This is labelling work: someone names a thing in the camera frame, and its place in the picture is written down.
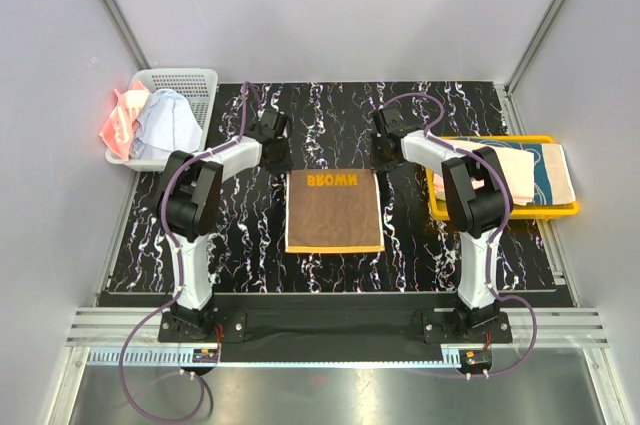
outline white basket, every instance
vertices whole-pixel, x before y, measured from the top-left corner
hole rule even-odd
[[[129,84],[140,80],[142,84],[155,92],[161,88],[170,88],[185,97],[191,105],[193,115],[198,125],[202,127],[202,140],[198,151],[204,150],[209,132],[209,123],[213,112],[213,100],[218,89],[218,74],[206,68],[156,68],[153,70],[140,70]],[[138,172],[161,172],[164,170],[167,160],[121,160],[108,148],[104,156],[109,163],[125,165]]]

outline yellow tray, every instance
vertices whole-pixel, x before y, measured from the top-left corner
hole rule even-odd
[[[455,140],[460,137],[442,137],[449,140]],[[496,135],[490,137],[473,137],[484,138],[487,140],[500,140],[503,142],[518,143],[554,143],[553,138],[546,135]],[[431,215],[435,220],[449,220],[447,212],[447,203],[444,200],[436,198],[435,187],[433,186],[433,172],[427,170],[427,183],[429,185],[429,205],[431,206]],[[567,205],[515,205],[511,212],[512,220],[538,219],[549,220],[551,218],[561,218],[575,215],[580,211],[580,204],[576,201]]]

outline brown towel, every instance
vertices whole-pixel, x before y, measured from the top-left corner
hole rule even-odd
[[[384,250],[378,180],[370,170],[294,170],[287,179],[288,253]]]

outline tabletop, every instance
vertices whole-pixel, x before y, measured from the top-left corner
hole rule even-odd
[[[506,122],[491,82],[373,82],[259,84],[248,123],[272,108],[292,118],[295,169],[369,168],[371,111],[407,92],[426,92],[446,107],[436,135],[505,135]],[[240,126],[240,85],[220,85],[208,145]],[[407,99],[405,120],[426,123],[437,106]],[[173,286],[171,258],[151,198],[160,174],[141,173],[115,266],[111,292],[165,292]],[[216,292],[415,292],[454,290],[460,242],[454,228],[431,218],[424,169],[405,163],[382,176],[385,251],[369,254],[287,254],[284,175],[241,172],[223,184],[216,228],[209,240],[209,272]],[[499,289],[553,290],[553,275],[534,221],[512,221],[499,247]]]

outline gray wall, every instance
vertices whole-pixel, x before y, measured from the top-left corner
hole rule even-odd
[[[118,0],[151,65],[229,81],[506,81],[551,0]]]
[[[129,173],[98,130],[133,64],[97,0],[0,0],[0,421],[40,424]]]
[[[639,30],[640,0],[569,0],[516,90],[527,133],[565,146],[583,210],[558,221],[559,232],[637,417]]]

